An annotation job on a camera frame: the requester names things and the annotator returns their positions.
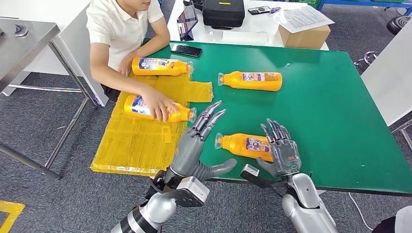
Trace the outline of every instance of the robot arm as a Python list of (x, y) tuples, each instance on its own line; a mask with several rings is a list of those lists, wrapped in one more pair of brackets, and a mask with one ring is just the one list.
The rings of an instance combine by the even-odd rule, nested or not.
[(269, 141), (274, 162), (270, 164), (258, 157), (257, 163), (272, 176), (280, 177), (280, 182), (271, 184), (260, 178), (259, 170), (251, 165), (245, 166), (241, 176), (261, 188), (285, 187), (283, 211), (299, 233), (337, 233), (335, 221), (320, 199), (312, 179), (299, 172), (302, 163), (296, 142), (285, 127), (270, 119), (267, 122), (270, 131), (264, 124), (261, 127)]
[(203, 144), (216, 121), (225, 114), (225, 109), (213, 114), (222, 104), (218, 101), (207, 107), (191, 128), (181, 136), (166, 171), (159, 171), (146, 195), (147, 201), (134, 208), (112, 233), (156, 233), (182, 207), (203, 206), (209, 189), (202, 184), (208, 178), (225, 174), (232, 170), (237, 161), (229, 159), (223, 164), (206, 166), (199, 158)]

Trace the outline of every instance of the black stool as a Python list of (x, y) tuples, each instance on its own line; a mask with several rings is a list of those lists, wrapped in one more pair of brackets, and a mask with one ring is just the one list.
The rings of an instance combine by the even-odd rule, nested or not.
[(411, 19), (409, 16), (398, 16), (393, 18), (391, 21), (386, 24), (386, 28), (394, 35), (406, 25), (406, 23)]

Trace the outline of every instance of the cardboard box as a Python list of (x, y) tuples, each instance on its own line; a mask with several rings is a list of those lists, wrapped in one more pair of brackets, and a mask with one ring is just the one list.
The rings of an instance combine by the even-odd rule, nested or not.
[(283, 46), (291, 48), (320, 49), (330, 33), (329, 26), (321, 26), (304, 30), (298, 33), (290, 33), (282, 25), (279, 25), (279, 33)]

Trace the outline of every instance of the orange bottle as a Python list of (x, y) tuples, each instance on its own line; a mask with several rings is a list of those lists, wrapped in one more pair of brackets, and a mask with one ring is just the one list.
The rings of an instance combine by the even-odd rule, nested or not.
[(278, 72), (239, 72), (218, 75), (218, 85), (238, 89), (278, 91), (282, 86), (282, 75)]
[(265, 161), (273, 162), (268, 139), (262, 136), (236, 133), (230, 136), (216, 134), (215, 149), (226, 149), (232, 154), (244, 157), (261, 157)]
[(136, 75), (173, 75), (193, 72), (192, 62), (174, 59), (136, 57), (132, 61), (132, 71)]
[[(196, 108), (186, 108), (179, 103), (174, 103), (179, 109), (179, 112), (176, 113), (172, 111), (169, 107), (167, 107), (167, 111), (169, 112), (168, 122), (176, 123), (180, 121), (190, 121), (194, 122), (196, 119)], [(142, 119), (152, 119), (152, 115), (150, 114), (150, 109), (144, 103), (144, 100), (141, 96), (131, 95), (128, 96), (126, 102), (124, 103), (124, 112), (132, 117), (139, 117)]]

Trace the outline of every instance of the smartphone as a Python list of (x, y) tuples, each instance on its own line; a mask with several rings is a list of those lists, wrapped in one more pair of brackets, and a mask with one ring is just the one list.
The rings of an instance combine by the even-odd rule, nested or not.
[(202, 49), (195, 48), (192, 46), (187, 46), (187, 45), (175, 44), (173, 45), (171, 52), (182, 54), (182, 55), (187, 55), (187, 56), (192, 56), (192, 57), (199, 57), (200, 53), (202, 52)]
[(260, 6), (260, 7), (250, 8), (247, 11), (251, 13), (252, 15), (259, 15), (263, 13), (269, 13), (270, 10), (271, 9), (269, 6)]

